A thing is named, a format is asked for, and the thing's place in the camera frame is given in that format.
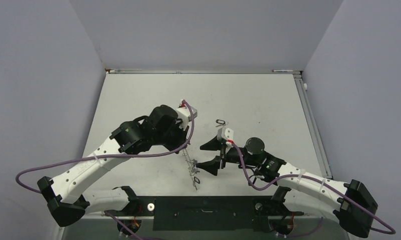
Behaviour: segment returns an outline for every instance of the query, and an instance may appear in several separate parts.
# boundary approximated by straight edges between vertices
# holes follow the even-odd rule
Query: gray wall
[[[401,0],[345,0],[303,76],[334,177],[398,231],[370,238],[401,240]]]
[[[103,79],[68,1],[0,0],[0,239],[52,239],[43,197],[14,178],[82,155]],[[36,187],[60,171],[23,180]]]
[[[342,0],[70,0],[107,68],[303,70]]]

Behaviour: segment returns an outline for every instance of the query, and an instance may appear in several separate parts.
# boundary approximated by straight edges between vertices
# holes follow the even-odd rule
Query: silver bolt
[[[155,209],[155,205],[154,205],[153,203],[149,203],[149,204],[147,205],[147,210],[148,210],[148,211],[152,212],[154,209]]]
[[[259,203],[259,202],[257,204],[255,204],[255,209],[257,211],[259,211],[262,207],[263,207],[263,205],[261,203]]]

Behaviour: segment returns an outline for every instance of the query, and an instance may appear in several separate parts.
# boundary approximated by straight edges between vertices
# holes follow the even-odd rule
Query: metal screw
[[[256,209],[257,211],[259,211],[262,207],[263,207],[263,205],[262,205],[260,202],[258,202],[257,204],[255,204],[255,209]]]

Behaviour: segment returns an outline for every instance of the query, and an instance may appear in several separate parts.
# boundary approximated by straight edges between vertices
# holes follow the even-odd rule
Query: white table surface
[[[180,99],[198,110],[188,152],[199,162],[217,152],[201,151],[218,128],[229,122],[234,140],[243,147],[250,137],[265,142],[265,150],[291,164],[322,176],[304,111],[291,74],[108,74],[86,143],[84,155],[96,149],[122,122],[149,115],[162,104],[172,108]],[[167,150],[154,146],[148,153]],[[272,195],[272,186],[256,191],[247,185],[241,169],[228,163],[213,176],[203,170],[192,185],[182,154],[130,159],[99,179],[89,189],[131,186],[139,196],[246,196]],[[257,180],[258,186],[266,183]]]

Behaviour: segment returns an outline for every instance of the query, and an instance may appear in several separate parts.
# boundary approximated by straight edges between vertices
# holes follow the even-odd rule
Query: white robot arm
[[[111,169],[131,156],[148,151],[151,146],[162,145],[177,152],[187,144],[189,123],[197,115],[196,109],[189,109],[183,103],[177,109],[166,105],[155,107],[149,116],[123,122],[88,156],[92,160],[81,161],[53,178],[42,177],[37,185],[58,225],[68,226],[92,212],[130,211],[134,207],[132,200],[137,200],[137,196],[129,186],[99,191],[87,188]],[[159,157],[169,153],[137,157]]]
[[[309,173],[266,152],[264,142],[257,137],[249,138],[244,147],[237,147],[233,142],[233,135],[234,131],[230,128],[219,129],[217,136],[200,146],[200,149],[220,151],[220,155],[196,166],[217,176],[218,169],[223,169],[226,163],[239,164],[249,185],[254,189],[262,191],[272,184],[278,186],[272,200],[276,205],[283,206],[285,211],[322,216],[339,223],[349,233],[363,238],[368,236],[373,218],[335,192],[353,199],[375,214],[378,205],[361,182],[335,181]],[[255,181],[250,181],[246,168],[254,169],[254,176],[269,184],[265,187],[255,186]]]

